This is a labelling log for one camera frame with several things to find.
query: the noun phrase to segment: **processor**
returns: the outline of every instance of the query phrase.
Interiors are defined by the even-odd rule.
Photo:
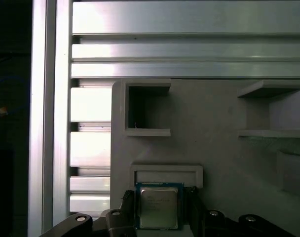
[[[181,229],[183,187],[179,183],[137,183],[136,228]]]

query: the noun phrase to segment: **vertical aluminum bar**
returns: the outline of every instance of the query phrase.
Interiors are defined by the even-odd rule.
[[[31,71],[28,236],[52,227],[56,0],[34,0]]]
[[[70,73],[72,1],[57,0],[53,225],[70,212]]]

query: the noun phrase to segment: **dark background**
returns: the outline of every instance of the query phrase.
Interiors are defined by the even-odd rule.
[[[0,237],[27,236],[31,37],[32,1],[0,0]]]

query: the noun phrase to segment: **black mechanical arm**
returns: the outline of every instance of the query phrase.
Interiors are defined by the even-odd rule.
[[[185,188],[184,218],[194,237],[294,237],[257,215],[243,215],[238,222],[217,210],[207,210],[196,187]],[[111,210],[93,221],[74,214],[41,237],[137,237],[134,227],[135,193],[126,191],[120,209]]]

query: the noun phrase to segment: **cpu chip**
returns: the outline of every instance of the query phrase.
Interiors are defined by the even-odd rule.
[[[180,184],[140,185],[138,188],[139,229],[179,229]]]

